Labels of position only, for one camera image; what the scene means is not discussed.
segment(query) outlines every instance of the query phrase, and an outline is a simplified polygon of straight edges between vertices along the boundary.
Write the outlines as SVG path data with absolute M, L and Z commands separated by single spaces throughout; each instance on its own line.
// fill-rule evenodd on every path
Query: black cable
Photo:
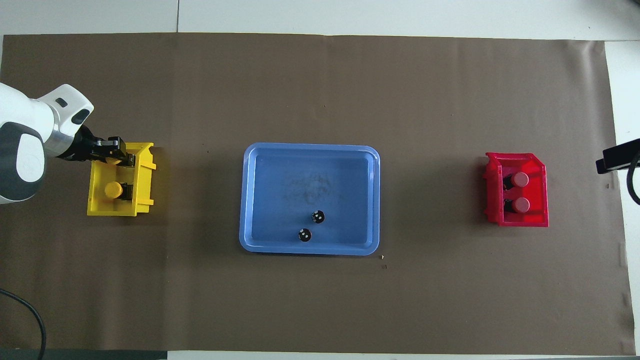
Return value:
M 636 194 L 636 190 L 634 189 L 634 171 L 636 171 L 638 161 L 640 161 L 640 151 L 636 153 L 629 164 L 629 171 L 627 172 L 627 190 L 629 190 L 631 199 L 633 199 L 636 204 L 640 205 L 640 197 L 638 197 L 638 194 Z
M 42 356 L 44 355 L 44 349 L 47 347 L 47 331 L 44 329 L 44 323 L 42 322 L 42 318 L 40 317 L 40 314 L 38 314 L 38 311 L 35 309 L 35 307 L 33 307 L 26 300 L 24 300 L 23 298 L 19 297 L 16 294 L 10 293 L 9 291 L 6 291 L 4 289 L 0 289 L 0 294 L 6 295 L 11 299 L 16 300 L 17 302 L 26 306 L 27 309 L 31 311 L 33 316 L 36 317 L 36 320 L 38 321 L 38 326 L 40 326 L 40 337 L 41 337 L 40 352 L 38 353 L 38 360 L 42 360 Z

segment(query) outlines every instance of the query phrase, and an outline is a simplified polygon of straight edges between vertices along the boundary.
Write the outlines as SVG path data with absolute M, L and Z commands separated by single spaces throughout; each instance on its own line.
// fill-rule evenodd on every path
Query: yellow bin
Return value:
M 133 167 L 119 167 L 103 163 L 91 162 L 91 179 L 89 181 L 89 201 L 86 205 L 87 215 L 108 217 L 134 217 L 138 213 L 148 213 L 154 204 L 151 199 L 151 174 L 156 169 L 154 156 L 149 148 L 152 142 L 127 142 L 127 152 L 135 154 Z M 133 184 L 131 200 L 112 199 L 108 184 L 112 182 Z

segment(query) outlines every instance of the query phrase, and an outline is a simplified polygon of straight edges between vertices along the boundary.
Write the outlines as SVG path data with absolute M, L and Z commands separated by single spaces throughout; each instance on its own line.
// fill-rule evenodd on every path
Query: brown mat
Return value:
M 0 284 L 57 348 L 633 354 L 602 42 L 248 34 L 7 36 L 2 82 L 62 83 L 98 136 L 153 141 L 151 213 L 87 217 L 88 163 L 0 206 Z M 253 142 L 370 145 L 381 241 L 364 258 L 238 242 Z M 483 215 L 484 153 L 547 165 L 550 227 Z M 0 300 L 0 347 L 35 347 Z

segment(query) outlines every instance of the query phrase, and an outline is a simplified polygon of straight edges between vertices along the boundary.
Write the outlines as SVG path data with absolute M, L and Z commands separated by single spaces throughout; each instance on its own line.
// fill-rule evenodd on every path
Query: robotic arm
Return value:
M 105 141 L 84 125 L 92 111 L 91 102 L 70 85 L 30 99 L 0 83 L 0 204 L 38 191 L 47 157 L 133 165 L 134 156 L 120 137 Z

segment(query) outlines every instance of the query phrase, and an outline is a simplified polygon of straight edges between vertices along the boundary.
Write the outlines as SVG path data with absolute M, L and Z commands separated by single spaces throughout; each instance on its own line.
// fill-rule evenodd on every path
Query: small black object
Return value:
M 302 229 L 298 232 L 298 237 L 300 238 L 300 240 L 302 241 L 309 241 L 311 240 L 311 230 L 309 229 Z
M 504 199 L 504 211 L 508 213 L 517 213 L 513 208 L 513 201 L 509 199 Z
M 122 194 L 120 194 L 116 199 L 133 200 L 133 184 L 120 183 L 120 186 L 122 186 Z
M 511 182 L 512 177 L 513 177 L 513 174 L 510 174 L 502 180 L 502 185 L 505 190 L 510 190 L 515 187 L 515 185 Z
M 322 210 L 315 210 L 313 214 L 311 214 L 311 220 L 313 220 L 316 224 L 320 224 L 324 221 L 324 213 Z

